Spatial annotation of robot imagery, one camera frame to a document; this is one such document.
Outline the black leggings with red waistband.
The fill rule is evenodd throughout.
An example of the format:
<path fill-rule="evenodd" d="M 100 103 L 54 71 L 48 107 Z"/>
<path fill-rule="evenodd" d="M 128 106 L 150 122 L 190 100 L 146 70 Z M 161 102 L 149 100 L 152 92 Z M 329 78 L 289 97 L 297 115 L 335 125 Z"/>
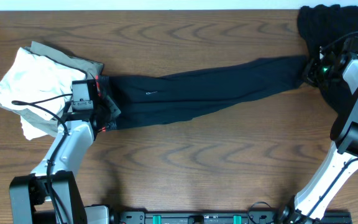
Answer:
<path fill-rule="evenodd" d="M 108 131 L 189 121 L 238 103 L 297 89 L 306 56 L 260 58 L 162 77 L 100 76 L 101 95 L 120 111 Z"/>

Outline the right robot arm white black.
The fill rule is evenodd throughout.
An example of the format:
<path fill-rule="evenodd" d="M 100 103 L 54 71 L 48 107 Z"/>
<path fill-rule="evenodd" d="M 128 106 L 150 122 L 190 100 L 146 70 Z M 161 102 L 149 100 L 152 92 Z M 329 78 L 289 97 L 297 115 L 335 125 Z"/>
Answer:
<path fill-rule="evenodd" d="M 334 54 L 334 42 L 320 48 L 303 72 L 310 84 L 327 90 L 343 84 L 350 94 L 346 107 L 331 128 L 331 146 L 323 163 L 305 188 L 294 195 L 273 217 L 273 223 L 351 223 L 349 212 L 327 207 L 347 179 L 358 170 L 358 32 L 338 39 L 343 43 Z"/>

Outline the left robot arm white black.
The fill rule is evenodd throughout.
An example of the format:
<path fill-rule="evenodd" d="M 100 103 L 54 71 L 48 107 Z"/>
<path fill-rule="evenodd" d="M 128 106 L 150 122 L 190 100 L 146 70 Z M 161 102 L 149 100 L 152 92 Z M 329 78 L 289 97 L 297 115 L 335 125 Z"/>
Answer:
<path fill-rule="evenodd" d="M 98 80 L 72 83 L 70 106 L 57 116 L 58 134 L 29 175 L 9 186 L 14 223 L 110 223 L 106 205 L 84 206 L 75 176 L 98 133 L 114 111 L 103 101 Z"/>

